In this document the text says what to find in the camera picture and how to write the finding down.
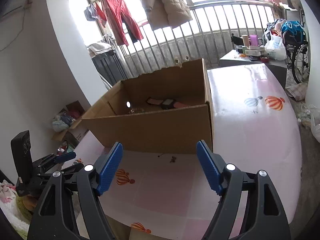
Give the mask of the left hand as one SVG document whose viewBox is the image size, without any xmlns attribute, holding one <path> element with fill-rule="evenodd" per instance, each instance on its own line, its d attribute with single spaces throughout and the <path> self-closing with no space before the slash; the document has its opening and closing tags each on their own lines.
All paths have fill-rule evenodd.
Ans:
<svg viewBox="0 0 320 240">
<path fill-rule="evenodd" d="M 34 212 L 34 210 L 37 206 L 38 200 L 31 195 L 26 195 L 26 196 L 22 197 L 22 202 L 28 211 Z"/>
</svg>

